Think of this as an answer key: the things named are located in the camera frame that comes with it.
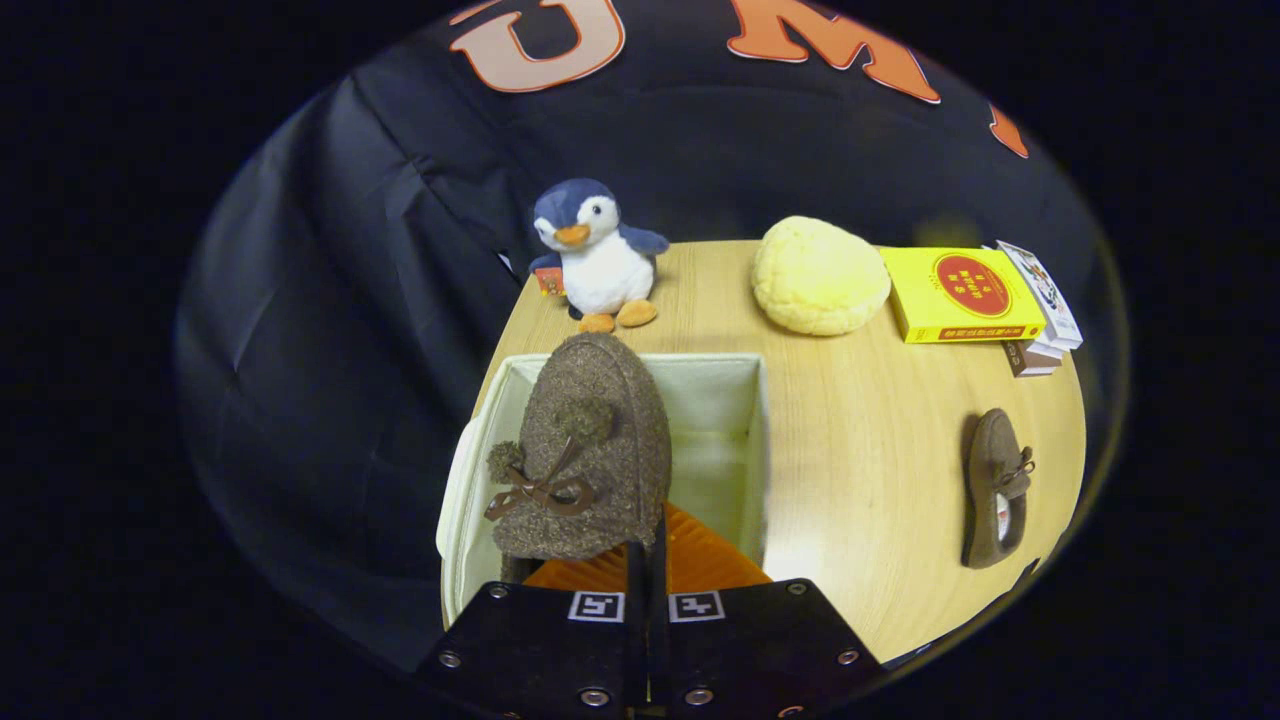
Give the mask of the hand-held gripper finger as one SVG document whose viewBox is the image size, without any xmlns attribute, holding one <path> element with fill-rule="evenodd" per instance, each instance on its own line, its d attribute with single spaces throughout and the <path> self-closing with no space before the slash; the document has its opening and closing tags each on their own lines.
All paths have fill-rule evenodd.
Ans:
<svg viewBox="0 0 1280 720">
<path fill-rule="evenodd" d="M 644 698 L 648 559 L 623 552 L 621 592 L 480 587 L 415 671 L 466 719 L 626 719 Z"/>
<path fill-rule="evenodd" d="M 671 719 L 818 719 L 881 688 L 883 664 L 815 582 L 769 580 L 692 514 L 666 506 L 650 624 Z"/>
</svg>

